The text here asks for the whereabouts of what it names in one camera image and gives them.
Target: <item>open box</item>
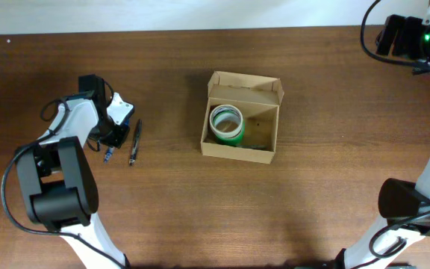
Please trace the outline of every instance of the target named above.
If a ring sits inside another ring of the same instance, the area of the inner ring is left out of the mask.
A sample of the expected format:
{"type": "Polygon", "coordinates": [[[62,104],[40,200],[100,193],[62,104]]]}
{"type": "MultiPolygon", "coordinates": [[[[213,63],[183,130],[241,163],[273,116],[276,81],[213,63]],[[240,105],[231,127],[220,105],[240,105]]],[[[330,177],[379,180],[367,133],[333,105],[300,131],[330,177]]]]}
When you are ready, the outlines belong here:
{"type": "Polygon", "coordinates": [[[208,104],[200,141],[202,154],[271,163],[276,151],[278,114],[283,95],[279,78],[216,71],[208,82],[208,104]],[[241,146],[266,148],[247,149],[218,144],[208,126],[210,112],[218,105],[233,105],[241,111],[245,121],[241,146]]]}

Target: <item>box flap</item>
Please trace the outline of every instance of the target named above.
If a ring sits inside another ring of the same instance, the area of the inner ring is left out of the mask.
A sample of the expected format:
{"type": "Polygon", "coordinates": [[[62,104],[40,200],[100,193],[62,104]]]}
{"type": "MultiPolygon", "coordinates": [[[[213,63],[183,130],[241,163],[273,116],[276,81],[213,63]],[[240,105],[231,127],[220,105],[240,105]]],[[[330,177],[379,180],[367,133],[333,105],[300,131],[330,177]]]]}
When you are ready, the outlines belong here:
{"type": "Polygon", "coordinates": [[[251,102],[248,99],[252,99],[253,102],[280,105],[284,92],[279,78],[216,71],[208,82],[208,96],[232,99],[228,97],[231,94],[243,97],[247,102],[251,102]]]}

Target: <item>tape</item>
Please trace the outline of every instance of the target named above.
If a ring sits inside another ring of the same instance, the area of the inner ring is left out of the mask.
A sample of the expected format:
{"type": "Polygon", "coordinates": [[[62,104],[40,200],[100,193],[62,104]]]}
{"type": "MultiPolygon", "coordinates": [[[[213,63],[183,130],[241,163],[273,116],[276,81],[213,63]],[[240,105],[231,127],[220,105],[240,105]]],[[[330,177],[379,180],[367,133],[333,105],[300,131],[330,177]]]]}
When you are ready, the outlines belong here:
{"type": "Polygon", "coordinates": [[[238,145],[245,133],[245,122],[240,110],[233,105],[219,105],[209,117],[210,128],[224,145],[238,145]]]}

